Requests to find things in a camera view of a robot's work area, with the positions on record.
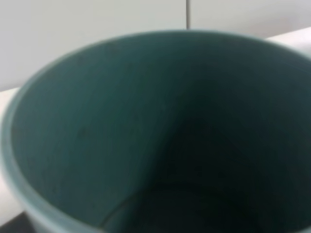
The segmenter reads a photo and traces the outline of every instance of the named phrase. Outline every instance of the teal bucket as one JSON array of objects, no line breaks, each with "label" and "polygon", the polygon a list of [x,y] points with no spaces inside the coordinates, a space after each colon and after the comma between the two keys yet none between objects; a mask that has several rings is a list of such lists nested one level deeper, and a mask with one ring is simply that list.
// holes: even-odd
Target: teal bucket
[{"label": "teal bucket", "polygon": [[39,233],[289,233],[311,226],[311,63],[259,39],[157,32],[38,72],[1,129]]}]

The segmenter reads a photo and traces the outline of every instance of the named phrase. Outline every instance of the white countertop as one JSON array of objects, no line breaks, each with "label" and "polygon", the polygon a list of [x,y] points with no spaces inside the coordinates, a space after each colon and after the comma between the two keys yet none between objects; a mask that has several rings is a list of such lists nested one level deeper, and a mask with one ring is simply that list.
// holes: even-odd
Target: white countertop
[{"label": "white countertop", "polygon": [[[0,92],[0,120],[10,99],[18,88]],[[0,226],[22,212],[21,206],[9,191],[2,174],[0,173]]]},{"label": "white countertop", "polygon": [[[268,40],[311,54],[311,27],[274,36],[268,38]],[[17,91],[18,88],[0,92],[0,120],[3,117],[7,104]],[[21,206],[12,196],[0,173],[0,226],[21,212]]]}]

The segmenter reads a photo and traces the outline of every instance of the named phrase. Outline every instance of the bucket inner wall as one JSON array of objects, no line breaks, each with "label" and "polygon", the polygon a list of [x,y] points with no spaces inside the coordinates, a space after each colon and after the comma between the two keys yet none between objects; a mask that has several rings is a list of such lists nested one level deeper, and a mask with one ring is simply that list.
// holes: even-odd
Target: bucket inner wall
[{"label": "bucket inner wall", "polygon": [[11,126],[29,185],[109,233],[311,225],[311,66],[218,33],[89,47],[40,74]]}]

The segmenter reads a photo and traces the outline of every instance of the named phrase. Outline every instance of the bucket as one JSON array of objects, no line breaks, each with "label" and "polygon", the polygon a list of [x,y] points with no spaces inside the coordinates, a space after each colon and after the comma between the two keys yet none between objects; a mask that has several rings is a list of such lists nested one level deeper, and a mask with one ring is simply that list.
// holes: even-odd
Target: bucket
[{"label": "bucket", "polygon": [[311,63],[219,32],[130,35],[38,72],[1,129],[39,233],[311,226]]}]

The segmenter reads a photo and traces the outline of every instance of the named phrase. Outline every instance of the white surface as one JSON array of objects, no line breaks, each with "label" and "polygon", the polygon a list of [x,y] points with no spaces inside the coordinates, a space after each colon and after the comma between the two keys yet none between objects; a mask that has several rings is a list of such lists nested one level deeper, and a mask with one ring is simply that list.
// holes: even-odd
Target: white surface
[{"label": "white surface", "polygon": [[[311,28],[275,36],[269,38],[269,40],[283,45],[288,45],[311,54]],[[17,88],[0,92],[0,120],[3,116],[6,105],[16,91]],[[21,211],[22,208],[12,197],[0,172],[0,226],[14,216],[18,215]]]},{"label": "white surface", "polygon": [[0,0],[0,91],[86,44],[184,28],[186,0]]},{"label": "white surface", "polygon": [[191,0],[192,29],[267,38],[311,26],[311,0]]},{"label": "white surface", "polygon": [[[3,117],[4,109],[16,91],[17,89],[12,89],[0,92],[0,121]],[[0,226],[18,215],[21,211],[21,206],[11,195],[0,171]]]},{"label": "white surface", "polygon": [[311,54],[311,27],[273,36],[268,40]]}]

